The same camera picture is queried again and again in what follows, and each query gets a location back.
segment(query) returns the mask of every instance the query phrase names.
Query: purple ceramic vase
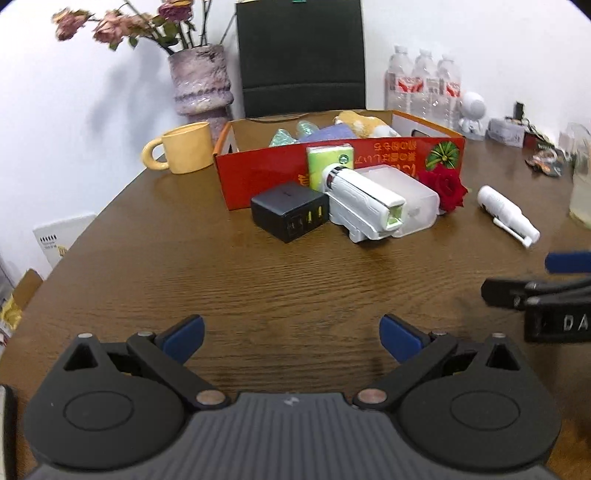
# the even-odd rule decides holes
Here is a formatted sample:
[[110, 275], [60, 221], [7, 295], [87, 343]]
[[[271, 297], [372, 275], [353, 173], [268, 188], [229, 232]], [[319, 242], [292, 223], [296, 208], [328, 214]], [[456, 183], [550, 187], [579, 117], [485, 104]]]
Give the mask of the purple ceramic vase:
[[234, 101], [226, 57], [221, 45], [181, 50], [168, 58], [174, 84], [174, 103], [187, 123], [209, 122], [213, 143], [230, 120]]

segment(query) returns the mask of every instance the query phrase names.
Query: red box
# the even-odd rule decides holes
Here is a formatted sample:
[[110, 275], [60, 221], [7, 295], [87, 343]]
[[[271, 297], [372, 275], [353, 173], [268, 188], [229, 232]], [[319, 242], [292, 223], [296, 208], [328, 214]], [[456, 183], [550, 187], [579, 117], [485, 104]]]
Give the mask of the red box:
[[387, 164], [413, 177], [434, 166], [437, 160], [444, 161], [444, 165], [450, 168], [461, 168], [465, 138], [460, 134], [398, 111], [357, 112], [381, 118], [404, 136], [267, 147], [278, 128], [284, 128], [295, 138], [298, 121], [306, 119], [324, 128], [334, 123], [340, 111], [229, 122], [214, 150], [228, 209], [248, 208], [252, 197], [287, 181], [308, 185], [306, 148], [315, 145], [352, 145], [355, 149], [355, 168]]

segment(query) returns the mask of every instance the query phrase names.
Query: screw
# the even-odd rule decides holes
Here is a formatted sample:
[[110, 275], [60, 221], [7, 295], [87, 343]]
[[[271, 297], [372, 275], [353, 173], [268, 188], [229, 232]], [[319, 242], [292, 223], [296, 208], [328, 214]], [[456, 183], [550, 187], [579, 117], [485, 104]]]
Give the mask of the screw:
[[201, 405], [219, 405], [226, 400], [226, 396], [219, 390], [202, 390], [196, 399]]
[[366, 388], [357, 394], [357, 398], [363, 403], [376, 405], [385, 402], [388, 394], [379, 388]]

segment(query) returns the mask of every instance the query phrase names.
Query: mug handle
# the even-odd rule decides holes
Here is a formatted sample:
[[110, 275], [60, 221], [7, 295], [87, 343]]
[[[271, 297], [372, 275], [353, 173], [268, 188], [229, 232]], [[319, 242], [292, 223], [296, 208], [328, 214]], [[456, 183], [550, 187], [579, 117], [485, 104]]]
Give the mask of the mug handle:
[[144, 165], [148, 167], [150, 170], [166, 170], [168, 168], [168, 162], [160, 162], [154, 160], [154, 156], [152, 152], [158, 146], [162, 145], [162, 137], [154, 138], [153, 140], [149, 141], [144, 149], [142, 150], [142, 162]]

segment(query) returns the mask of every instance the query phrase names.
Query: wood grain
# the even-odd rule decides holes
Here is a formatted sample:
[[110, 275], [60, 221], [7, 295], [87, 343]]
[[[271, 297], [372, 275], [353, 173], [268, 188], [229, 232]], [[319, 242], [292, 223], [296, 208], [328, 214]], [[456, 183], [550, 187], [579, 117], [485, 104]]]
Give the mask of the wood grain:
[[[377, 325], [393, 312], [423, 330], [521, 342], [522, 316], [488, 308], [489, 276], [544, 276], [554, 249], [589, 248], [567, 217], [571, 183], [532, 174], [520, 149], [468, 142], [465, 208], [402, 239], [355, 245], [331, 223], [285, 245], [249, 210], [228, 212], [214, 167], [177, 176], [145, 171], [89, 226], [25, 312], [0, 362], [20, 417], [62, 350], [80, 332], [121, 341], [164, 330], [191, 313], [207, 335], [189, 367], [222, 390], [344, 391], [353, 395], [395, 366]], [[490, 184], [540, 230], [530, 250], [493, 226], [476, 193]], [[524, 345], [555, 395], [565, 428], [550, 466], [591, 478], [591, 347]], [[21, 476], [35, 465], [18, 440]]]

